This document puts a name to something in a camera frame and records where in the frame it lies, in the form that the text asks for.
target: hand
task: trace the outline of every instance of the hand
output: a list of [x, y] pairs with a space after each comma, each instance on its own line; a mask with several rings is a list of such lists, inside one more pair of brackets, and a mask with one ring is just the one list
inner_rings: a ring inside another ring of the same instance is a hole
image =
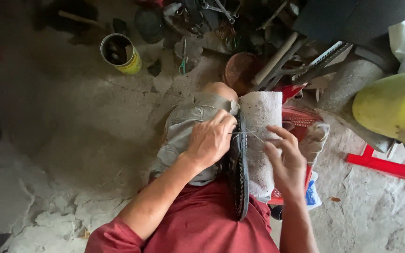
[[265, 142], [264, 151], [273, 166], [274, 184], [288, 201], [304, 200], [307, 161], [298, 149], [298, 139], [289, 131], [278, 126], [267, 126], [281, 140]]
[[236, 124], [237, 120], [232, 115], [220, 109], [211, 120], [193, 127], [183, 155], [198, 168], [198, 173], [218, 162], [228, 152], [230, 133]]

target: khaki shorts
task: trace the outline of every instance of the khaki shorts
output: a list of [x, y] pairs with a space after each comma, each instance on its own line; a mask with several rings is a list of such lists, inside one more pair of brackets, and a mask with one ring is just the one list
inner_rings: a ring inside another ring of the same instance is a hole
[[[205, 92], [194, 93], [180, 102], [166, 120], [165, 146], [160, 148], [157, 158], [151, 168], [154, 177], [158, 177], [184, 152], [188, 146], [188, 138], [193, 126], [201, 121], [211, 119], [219, 109], [224, 109], [235, 116], [239, 112], [239, 104], [224, 97]], [[220, 166], [214, 164], [196, 175], [189, 184], [203, 186], [213, 181], [220, 173]]]

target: scissors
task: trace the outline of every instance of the scissors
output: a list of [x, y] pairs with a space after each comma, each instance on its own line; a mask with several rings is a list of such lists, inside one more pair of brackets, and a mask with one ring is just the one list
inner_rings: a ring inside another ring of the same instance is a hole
[[187, 39], [184, 40], [184, 49], [182, 51], [182, 63], [179, 66], [179, 74], [185, 75], [185, 64], [188, 61], [187, 57]]

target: person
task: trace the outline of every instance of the person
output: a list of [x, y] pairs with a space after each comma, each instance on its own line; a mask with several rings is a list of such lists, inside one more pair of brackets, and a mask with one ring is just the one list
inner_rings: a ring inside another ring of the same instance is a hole
[[217, 161], [229, 150], [237, 100], [224, 83], [211, 83], [173, 110], [166, 145], [153, 165], [155, 179], [90, 235], [86, 253], [318, 252], [305, 201], [306, 160], [284, 128], [266, 126], [282, 139], [263, 147], [284, 198], [279, 249], [270, 236], [266, 201], [251, 195], [246, 217], [235, 220], [228, 181], [217, 171]]

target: concrete floor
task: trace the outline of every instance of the concrete floor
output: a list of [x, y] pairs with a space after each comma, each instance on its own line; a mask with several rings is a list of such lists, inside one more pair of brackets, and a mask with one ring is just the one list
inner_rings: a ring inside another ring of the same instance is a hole
[[[131, 2], [97, 4], [100, 20], [132, 24]], [[146, 183], [171, 106], [219, 81], [224, 63], [204, 57], [177, 75], [172, 52], [146, 45], [131, 27], [145, 64], [123, 76], [98, 46], [34, 32], [30, 13], [29, 1], [0, 0], [0, 233], [12, 233], [11, 253], [83, 252], [83, 230], [110, 221]], [[145, 67], [158, 57], [162, 73], [153, 78]], [[331, 134], [315, 168], [323, 205], [310, 212], [320, 251], [405, 252], [405, 181], [345, 164], [364, 143], [324, 118]], [[276, 243], [280, 224], [271, 222]]]

